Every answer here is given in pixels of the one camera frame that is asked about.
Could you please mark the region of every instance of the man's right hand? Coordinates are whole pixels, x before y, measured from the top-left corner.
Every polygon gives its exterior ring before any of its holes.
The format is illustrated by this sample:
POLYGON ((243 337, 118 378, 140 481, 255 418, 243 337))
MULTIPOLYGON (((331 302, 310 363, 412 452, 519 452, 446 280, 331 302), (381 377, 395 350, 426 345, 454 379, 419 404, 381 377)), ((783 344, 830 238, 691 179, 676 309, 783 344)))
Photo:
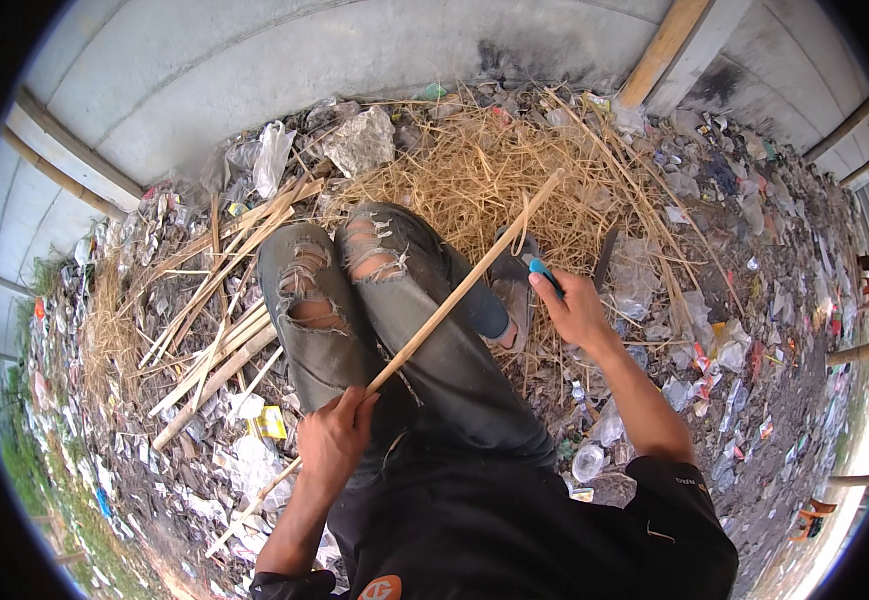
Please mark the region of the man's right hand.
POLYGON ((551 272, 564 290, 564 298, 557 296, 554 286, 540 273, 532 273, 528 280, 548 307, 548 315, 561 338, 583 347, 595 361, 609 348, 617 349, 620 338, 604 318, 595 282, 566 270, 552 269, 551 272))

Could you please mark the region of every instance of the bamboo pole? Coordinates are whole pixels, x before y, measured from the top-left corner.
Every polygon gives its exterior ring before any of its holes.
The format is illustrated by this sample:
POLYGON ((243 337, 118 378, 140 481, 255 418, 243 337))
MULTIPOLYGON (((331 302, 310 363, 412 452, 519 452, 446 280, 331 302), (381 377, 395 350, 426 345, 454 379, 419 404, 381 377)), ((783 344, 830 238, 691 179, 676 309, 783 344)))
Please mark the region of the bamboo pole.
MULTIPOLYGON (((401 366, 404 366, 404 363, 413 355, 418 347, 428 339, 428 335, 430 335, 431 331, 440 325, 441 321, 444 320, 448 313, 452 311, 452 308, 457 305, 457 303, 464 297, 465 294, 468 293, 472 287, 474 287, 475 283, 480 280, 481 276, 488 270, 488 267, 491 266, 491 263, 494 262, 495 258, 499 257, 502 252, 504 252, 510 245, 511 242, 521 233, 521 229, 524 228, 524 224, 527 223, 528 219, 530 219, 531 215, 537 210, 538 206, 541 205, 545 200, 548 199, 551 192, 554 190, 554 187, 557 186, 561 177, 564 175, 563 169, 558 169, 551 175, 548 180, 545 182, 541 189, 538 190, 538 193, 535 194, 534 198, 524 207, 521 214, 518 215, 518 218, 514 220, 514 222, 507 228, 507 231, 504 232, 499 238, 497 242, 495 242, 494 246, 491 246, 491 249, 487 254, 484 255, 483 258, 477 261, 475 267, 468 273, 468 276, 464 278, 454 291, 447 297, 446 300, 438 306, 437 310, 434 311, 434 314, 428 318, 425 324, 421 325, 421 328, 418 330, 414 336, 407 341, 401 350, 395 354, 394 358, 391 359, 391 362, 387 364, 384 369, 378 373, 378 376, 374 378, 373 381, 368 385, 367 389, 364 391, 365 395, 370 396, 374 392, 380 389, 380 386, 387 381, 401 366)), ((225 531, 218 540, 212 544, 210 548, 208 548, 207 557, 211 557, 215 552, 221 549, 221 546, 224 546, 224 542, 231 537, 232 534, 235 533, 235 528, 237 525, 245 522, 255 510, 258 509, 260 503, 264 501, 264 498, 267 498, 267 495, 271 493, 275 486, 284 481, 284 479, 294 473, 298 467, 301 466, 301 457, 297 457, 291 464, 287 466, 282 472, 278 473, 278 476, 274 478, 274 480, 265 486, 260 492, 258 492, 258 496, 255 497, 254 500, 251 501, 251 504, 248 505, 247 510, 241 515, 237 521, 231 524, 231 527, 225 531)))

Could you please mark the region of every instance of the gray jeans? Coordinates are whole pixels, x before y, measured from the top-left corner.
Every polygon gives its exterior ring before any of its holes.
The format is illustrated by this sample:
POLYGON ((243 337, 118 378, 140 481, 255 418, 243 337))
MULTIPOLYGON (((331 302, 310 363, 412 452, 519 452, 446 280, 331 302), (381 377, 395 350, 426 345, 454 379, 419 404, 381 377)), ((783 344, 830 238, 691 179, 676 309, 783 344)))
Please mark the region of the gray jeans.
MULTIPOLYGON (((379 344, 396 354, 471 264, 406 208, 364 203, 352 209, 334 241, 311 223, 279 228, 261 245, 258 270, 290 381, 308 413, 349 385, 370 383, 384 367, 379 344), (351 280, 349 273, 374 256, 385 258, 380 268, 351 280), (311 300, 328 301, 335 322, 325 327, 292 316, 292 308, 311 300)), ((479 337, 498 339, 509 327, 500 300, 477 282, 401 368, 417 401, 400 377, 381 387, 371 443, 349 489, 418 451, 481 454, 539 467, 553 463, 545 426, 479 337), (403 451, 407 446, 413 450, 403 451)))

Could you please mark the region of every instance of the knee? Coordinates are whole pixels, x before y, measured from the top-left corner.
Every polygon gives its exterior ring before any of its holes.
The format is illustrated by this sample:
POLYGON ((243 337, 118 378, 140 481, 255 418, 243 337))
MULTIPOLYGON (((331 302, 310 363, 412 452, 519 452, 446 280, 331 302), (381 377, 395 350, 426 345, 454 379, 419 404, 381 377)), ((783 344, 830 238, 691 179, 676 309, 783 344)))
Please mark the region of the knee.
POLYGON ((376 218, 371 206, 383 204, 364 204, 357 213, 352 214, 345 224, 344 263, 352 282, 383 282, 404 275, 404 260, 407 251, 400 256, 391 248, 381 245, 380 240, 390 236, 391 220, 376 218))

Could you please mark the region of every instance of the rock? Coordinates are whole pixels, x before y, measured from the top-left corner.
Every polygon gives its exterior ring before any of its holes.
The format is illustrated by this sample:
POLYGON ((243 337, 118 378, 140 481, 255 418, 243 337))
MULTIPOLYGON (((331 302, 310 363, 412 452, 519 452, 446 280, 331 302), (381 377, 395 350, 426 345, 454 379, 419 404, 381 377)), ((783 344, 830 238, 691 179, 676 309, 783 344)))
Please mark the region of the rock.
POLYGON ((324 154, 348 178, 377 169, 394 160, 394 125, 380 106, 371 106, 337 130, 324 154))

